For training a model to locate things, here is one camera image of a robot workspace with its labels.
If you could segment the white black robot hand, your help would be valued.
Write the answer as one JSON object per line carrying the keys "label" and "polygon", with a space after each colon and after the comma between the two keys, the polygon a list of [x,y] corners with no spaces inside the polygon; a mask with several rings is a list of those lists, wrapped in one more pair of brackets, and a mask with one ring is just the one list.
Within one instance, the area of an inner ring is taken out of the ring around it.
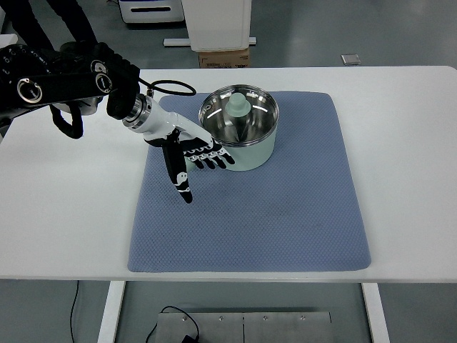
{"label": "white black robot hand", "polygon": [[[165,140],[162,146],[167,172],[172,184],[187,204],[193,200],[190,191],[188,172],[183,151],[211,151],[214,140],[210,133],[198,124],[176,113],[164,110],[152,97],[137,94],[133,109],[122,120],[124,126],[133,132],[143,134],[146,141],[158,143]],[[233,157],[225,150],[218,153],[202,154],[192,162],[203,169],[203,163],[209,169],[234,165]]]}

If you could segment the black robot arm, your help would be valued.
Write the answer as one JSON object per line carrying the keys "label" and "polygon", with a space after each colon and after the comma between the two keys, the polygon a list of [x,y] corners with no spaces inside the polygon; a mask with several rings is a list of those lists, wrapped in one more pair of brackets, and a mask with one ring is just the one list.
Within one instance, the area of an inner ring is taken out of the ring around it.
{"label": "black robot arm", "polygon": [[107,114],[144,141],[161,148],[167,172],[186,203],[193,199],[186,163],[198,168],[225,169],[233,157],[209,132],[175,112],[167,112],[139,90],[139,68],[106,44],[76,42],[61,51],[11,44],[1,49],[1,127],[44,106],[51,107],[54,125],[72,139],[82,137],[83,116],[108,99]]}

